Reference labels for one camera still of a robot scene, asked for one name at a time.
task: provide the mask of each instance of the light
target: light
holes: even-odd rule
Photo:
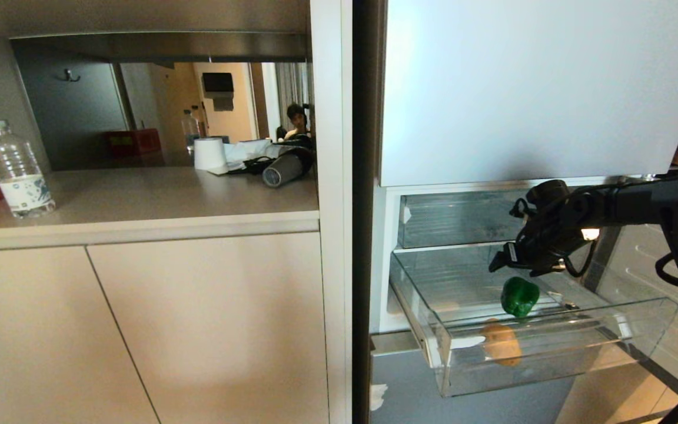
[[[583,228],[581,229],[582,231],[582,238],[586,239],[586,241],[593,241],[600,236],[600,229],[599,228]]]

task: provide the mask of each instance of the white refrigerator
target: white refrigerator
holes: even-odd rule
[[[536,280],[526,320],[498,305],[511,270],[487,271],[530,187],[668,170],[678,2],[382,0],[354,26],[355,419],[554,422],[574,376],[638,360],[678,387],[654,226],[602,231],[582,279]],[[489,325],[518,360],[484,348]],[[387,386],[372,413],[371,385]]]

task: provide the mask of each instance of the door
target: door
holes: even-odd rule
[[[83,247],[0,251],[0,422],[158,422]]]
[[[88,252],[161,422],[328,422],[318,233]]]
[[[668,169],[678,2],[388,0],[385,18],[382,186]]]

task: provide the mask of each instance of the cable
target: cable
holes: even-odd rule
[[[656,274],[661,277],[663,281],[666,281],[668,284],[672,284],[678,287],[678,278],[672,276],[668,272],[664,271],[664,267],[667,263],[670,263],[673,260],[673,253],[667,253],[664,257],[656,261]]]
[[[527,204],[527,201],[523,198],[519,198],[514,202],[514,207],[509,210],[509,215],[516,218],[524,218],[525,215],[532,217],[533,212],[534,211],[530,209],[530,206]]]
[[[570,273],[570,276],[573,277],[581,277],[584,276],[584,274],[587,272],[587,269],[590,268],[590,263],[593,261],[593,254],[595,253],[595,246],[598,243],[598,239],[596,238],[590,245],[590,250],[587,252],[587,257],[584,258],[584,265],[582,266],[582,269],[577,272],[575,269],[572,260],[570,260],[570,257],[565,257],[564,258],[564,265],[567,266],[567,272]]]

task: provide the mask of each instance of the crisper drawer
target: crisper drawer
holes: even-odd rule
[[[488,272],[500,245],[399,250],[390,284],[442,396],[486,392],[642,360],[652,354],[678,305],[610,270],[603,296],[567,274]],[[530,314],[503,311],[501,288],[520,276],[540,288]]]

